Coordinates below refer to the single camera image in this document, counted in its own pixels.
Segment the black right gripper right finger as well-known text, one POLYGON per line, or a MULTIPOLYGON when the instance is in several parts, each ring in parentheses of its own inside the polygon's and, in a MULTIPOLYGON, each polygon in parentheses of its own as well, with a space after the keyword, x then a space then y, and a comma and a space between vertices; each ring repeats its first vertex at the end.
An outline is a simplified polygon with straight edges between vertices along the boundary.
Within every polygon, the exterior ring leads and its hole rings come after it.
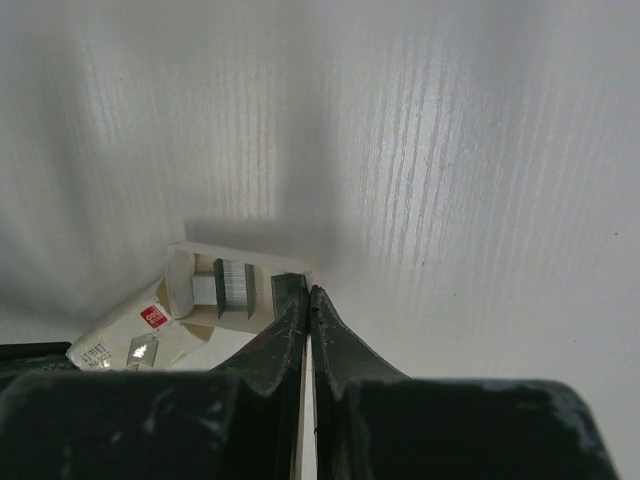
POLYGON ((415 379, 372 350, 326 291, 310 298, 321 479, 613 479, 588 406, 555 381, 415 379))

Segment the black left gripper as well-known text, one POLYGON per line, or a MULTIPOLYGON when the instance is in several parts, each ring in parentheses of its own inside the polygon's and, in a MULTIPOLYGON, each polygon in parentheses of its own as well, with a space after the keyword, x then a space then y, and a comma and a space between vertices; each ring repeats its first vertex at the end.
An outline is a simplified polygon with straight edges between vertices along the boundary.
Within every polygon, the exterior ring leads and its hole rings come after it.
POLYGON ((9 385, 16 378, 32 372, 77 370, 67 358, 69 342, 2 344, 1 384, 9 385))

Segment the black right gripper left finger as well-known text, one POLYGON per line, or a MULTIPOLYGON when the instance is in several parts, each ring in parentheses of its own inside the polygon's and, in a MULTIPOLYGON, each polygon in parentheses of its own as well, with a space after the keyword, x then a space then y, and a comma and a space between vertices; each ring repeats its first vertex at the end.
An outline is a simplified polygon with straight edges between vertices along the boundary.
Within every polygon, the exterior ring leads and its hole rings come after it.
POLYGON ((296 479, 309 293, 208 371, 1 384, 5 479, 296 479))

